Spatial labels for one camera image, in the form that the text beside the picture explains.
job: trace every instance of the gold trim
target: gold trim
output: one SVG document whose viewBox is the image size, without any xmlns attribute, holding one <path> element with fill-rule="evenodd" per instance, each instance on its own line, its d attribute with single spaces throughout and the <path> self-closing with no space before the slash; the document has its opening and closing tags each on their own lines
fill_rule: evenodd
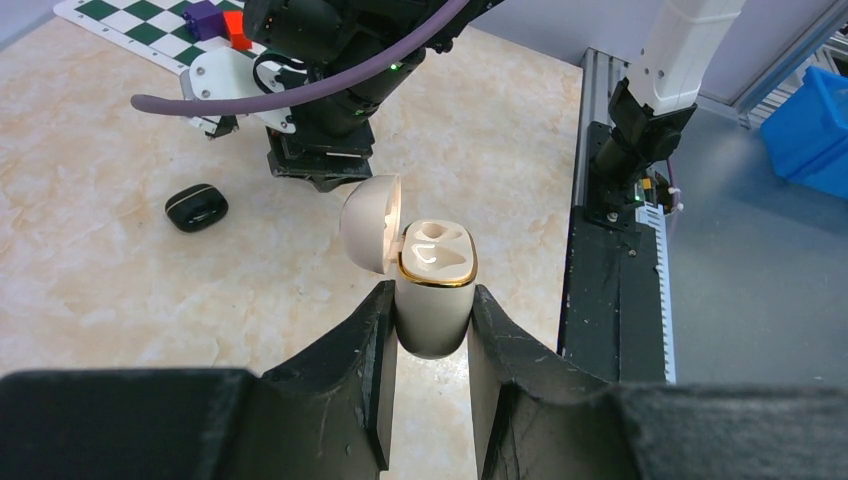
<svg viewBox="0 0 848 480">
<path fill-rule="evenodd" d="M 403 235 L 403 237 L 401 237 L 401 242 L 403 242 L 404 244 L 406 243 L 406 235 L 405 234 L 406 234 L 406 231 L 404 231 L 404 235 Z M 416 285 L 422 285 L 422 286 L 425 286 L 425 287 L 459 288 L 459 287 L 464 287 L 466 285 L 469 285 L 470 283 L 474 282 L 474 280 L 477 279 L 477 247 L 474 245 L 474 237 L 472 237 L 470 233 L 468 233 L 468 238 L 471 240 L 471 255 L 473 256 L 472 260 L 474 261 L 474 264 L 471 267 L 471 273 L 469 273 L 468 276 L 466 276 L 465 278 L 462 278 L 460 280 L 453 281 L 453 282 L 434 282 L 433 280 L 424 279 L 424 278 L 418 277 L 416 275 L 413 275 L 413 274 L 407 272 L 405 268 L 403 268 L 403 259 L 401 258 L 403 249 L 401 249 L 401 251 L 398 252 L 398 272 L 408 282 L 414 283 Z"/>
<path fill-rule="evenodd" d="M 208 186 L 208 187 L 206 187 L 206 188 L 201 188 L 200 190 L 198 190 L 198 191 L 196 191 L 196 192 L 192 193 L 191 195 L 189 195 L 189 196 L 187 196 L 187 197 L 185 197 L 185 198 L 180 199 L 180 201 L 178 201 L 177 203 L 175 203 L 175 204 L 171 205 L 170 207 L 168 207 L 168 209 L 167 209 L 167 210 L 165 210 L 165 213 L 170 212 L 172 208 L 174 208 L 174 207 L 176 207 L 177 205 L 179 205 L 179 204 L 181 204 L 181 203 L 185 202 L 185 201 L 186 201 L 186 200 L 188 200 L 189 198 L 191 198 L 191 197 L 193 197 L 193 196 L 195 196 L 195 195 L 199 195 L 199 194 L 201 194 L 201 193 L 203 193 L 203 192 L 205 192 L 205 191 L 207 191 L 207 190 L 212 190 L 213 188 L 215 188 L 215 187 L 213 187 L 212 185 L 209 185 L 209 186 Z"/>
</svg>

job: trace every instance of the green and white checkerboard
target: green and white checkerboard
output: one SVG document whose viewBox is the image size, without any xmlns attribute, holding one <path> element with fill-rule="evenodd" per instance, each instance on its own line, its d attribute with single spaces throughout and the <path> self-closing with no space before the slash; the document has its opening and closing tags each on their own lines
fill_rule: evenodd
<svg viewBox="0 0 848 480">
<path fill-rule="evenodd" d="M 238 0 L 211 0 L 222 10 L 241 10 Z M 185 28 L 185 0 L 66 0 L 53 9 L 56 15 L 95 33 L 136 55 L 176 74 L 191 65 L 198 55 L 229 47 L 224 37 L 197 41 Z M 242 52 L 248 57 L 265 47 L 253 43 Z"/>
</svg>

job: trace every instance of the earbud case lid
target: earbud case lid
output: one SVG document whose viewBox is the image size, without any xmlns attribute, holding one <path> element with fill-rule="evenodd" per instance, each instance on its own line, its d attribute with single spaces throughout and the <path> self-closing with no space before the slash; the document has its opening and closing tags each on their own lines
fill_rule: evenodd
<svg viewBox="0 0 848 480">
<path fill-rule="evenodd" d="M 360 183 L 342 207 L 339 233 L 348 258 L 384 274 L 396 258 L 400 232 L 400 177 L 378 175 Z"/>
</svg>

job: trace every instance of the blue bin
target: blue bin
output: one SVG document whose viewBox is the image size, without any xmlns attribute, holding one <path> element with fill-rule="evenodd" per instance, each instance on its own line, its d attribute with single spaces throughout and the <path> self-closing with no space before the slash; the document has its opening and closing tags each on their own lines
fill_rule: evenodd
<svg viewBox="0 0 848 480">
<path fill-rule="evenodd" d="M 774 171 L 848 198 L 848 78 L 816 67 L 760 131 Z"/>
</svg>

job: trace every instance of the white wall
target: white wall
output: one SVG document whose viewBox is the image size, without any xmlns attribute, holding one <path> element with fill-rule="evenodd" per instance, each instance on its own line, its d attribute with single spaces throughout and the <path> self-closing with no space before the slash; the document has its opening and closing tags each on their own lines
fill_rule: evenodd
<svg viewBox="0 0 848 480">
<path fill-rule="evenodd" d="M 60 0 L 0 0 L 0 50 L 53 16 Z"/>
<path fill-rule="evenodd" d="M 748 0 L 707 70 L 702 90 L 734 100 L 834 0 Z M 505 0 L 474 26 L 580 64 L 594 47 L 632 60 L 662 0 Z"/>
</svg>

